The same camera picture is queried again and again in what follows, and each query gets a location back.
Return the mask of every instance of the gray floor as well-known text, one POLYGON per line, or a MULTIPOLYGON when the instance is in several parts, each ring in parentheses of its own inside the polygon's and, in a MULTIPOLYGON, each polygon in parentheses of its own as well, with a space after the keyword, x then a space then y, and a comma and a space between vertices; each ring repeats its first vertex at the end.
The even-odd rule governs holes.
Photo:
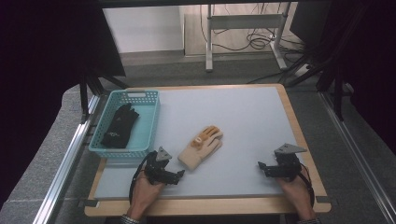
MULTIPOLYGON (((276 61, 270 53, 217 55, 214 71, 210 74, 205 72, 203 57, 184 57, 180 52, 136 53, 122 55, 122 59, 128 76, 120 80, 134 87, 245 84, 278 72, 276 61)), ((269 76, 256 83, 274 83, 279 78, 279 75, 269 76)), ((387 223, 346 143, 335 128, 327 107, 315 90, 317 79, 312 77, 287 91, 332 202, 331 212, 319 214, 319 217, 323 223, 387 223)), ((102 82, 108 90, 118 89, 112 83, 102 82)), ((396 157, 347 98, 343 106, 345 124, 353 133, 379 183, 395 201, 396 157)), ((3 207, 0 223, 33 222, 79 120, 79 88, 75 87, 65 93, 61 112, 35 160, 3 207)), ((86 217, 82 205, 88 196, 98 162, 99 158, 83 146, 49 223, 106 222, 102 217, 86 217)))

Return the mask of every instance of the black glove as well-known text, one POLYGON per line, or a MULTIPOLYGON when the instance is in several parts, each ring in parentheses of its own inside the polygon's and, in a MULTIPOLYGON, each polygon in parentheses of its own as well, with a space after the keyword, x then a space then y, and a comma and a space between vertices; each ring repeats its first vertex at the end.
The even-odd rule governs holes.
POLYGON ((132 104, 122 105, 116 111, 101 142, 104 146, 126 148, 134 122, 139 117, 133 108, 131 110, 131 106, 132 104))

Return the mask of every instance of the human hand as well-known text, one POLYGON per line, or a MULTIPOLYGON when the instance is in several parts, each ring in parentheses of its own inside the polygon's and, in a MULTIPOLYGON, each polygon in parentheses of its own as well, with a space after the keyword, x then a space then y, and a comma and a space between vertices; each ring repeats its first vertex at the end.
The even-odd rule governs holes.
POLYGON ((218 127, 213 125, 206 127, 192 139, 177 158, 190 170, 194 170, 206 157, 222 146, 219 140, 222 136, 223 133, 218 127))
POLYGON ((136 179, 131 206, 126 215, 134 220, 140 220, 146 209, 160 195, 164 186, 164 183, 151 185, 143 168, 136 179))
MULTIPOLYGON (((301 174, 309 180, 309 174, 306 167, 302 167, 301 174)), ((316 218, 315 211, 311 205, 311 198, 307 185, 299 176, 296 176, 294 180, 290 182, 284 178, 276 178, 276 182, 282 188, 283 192, 285 193, 285 197, 296 209, 300 220, 310 220, 316 218)))

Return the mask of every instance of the aluminum rail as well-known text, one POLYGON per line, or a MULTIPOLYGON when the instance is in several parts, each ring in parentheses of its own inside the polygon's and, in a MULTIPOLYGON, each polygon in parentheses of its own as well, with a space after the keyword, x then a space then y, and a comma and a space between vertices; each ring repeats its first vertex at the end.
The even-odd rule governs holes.
POLYGON ((364 159, 359 146, 356 144, 347 126, 335 115, 334 111, 332 110, 332 100, 330 99, 329 95, 320 92, 319 96, 325 104, 336 129, 341 134, 344 142, 346 143, 346 147, 349 150, 353 161, 356 163, 359 171, 361 172, 367 187, 372 192, 379 209, 381 209, 382 214, 384 215, 388 224, 394 224, 396 221, 396 210, 388 194, 385 192, 384 188, 375 177, 375 174, 370 168, 370 165, 367 163, 367 160, 364 159))
MULTIPOLYGON (((90 114, 92 114, 95 111, 96 107, 98 106, 99 100, 100 97, 98 96, 93 96, 91 98, 89 104, 90 114)), ((66 181, 69 175, 69 172, 78 154, 78 150, 80 149, 83 143, 85 133, 88 131, 88 128, 90 127, 91 121, 92 121, 92 116, 90 116, 89 119, 85 121, 85 123, 78 125, 76 133, 73 136, 69 148, 67 149, 64 155, 64 159, 62 160, 58 172, 56 173, 49 187, 49 191, 47 192, 47 195, 44 198, 44 201, 41 204, 40 209, 38 210, 33 223, 35 224, 47 223, 48 220, 50 219, 55 204, 57 203, 62 188, 64 187, 64 182, 66 181)))

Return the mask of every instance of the table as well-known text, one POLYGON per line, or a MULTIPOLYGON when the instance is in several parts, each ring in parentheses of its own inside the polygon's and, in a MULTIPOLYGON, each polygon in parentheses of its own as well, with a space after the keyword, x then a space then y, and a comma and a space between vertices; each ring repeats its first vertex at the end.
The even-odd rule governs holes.
MULTIPOLYGON (((160 91, 169 90, 210 90, 210 89, 240 89, 240 88, 268 88, 275 87, 282 105, 290 122, 292 133, 296 143, 300 147, 308 148, 303 133, 294 115, 288 95, 282 85, 225 85, 225 86, 194 86, 194 87, 160 87, 160 91)), ((312 184, 317 198, 327 197, 326 190, 322 185, 320 176, 312 156, 308 152, 302 153, 302 158, 310 170, 312 184)), ((106 166, 106 159, 102 159, 94 179, 89 200, 94 199, 94 193, 100 177, 106 166)), ((95 206, 86 206, 85 214, 90 217, 116 217, 121 216, 129 207, 129 202, 124 201, 100 201, 95 206)), ((314 210, 318 213, 329 212, 330 203, 322 203, 316 200, 314 210)), ((227 198, 200 198, 200 199, 160 199, 157 200, 147 211, 147 216, 183 216, 183 215, 235 215, 235 214, 285 214, 295 212, 294 208, 283 196, 271 197, 227 197, 227 198)))

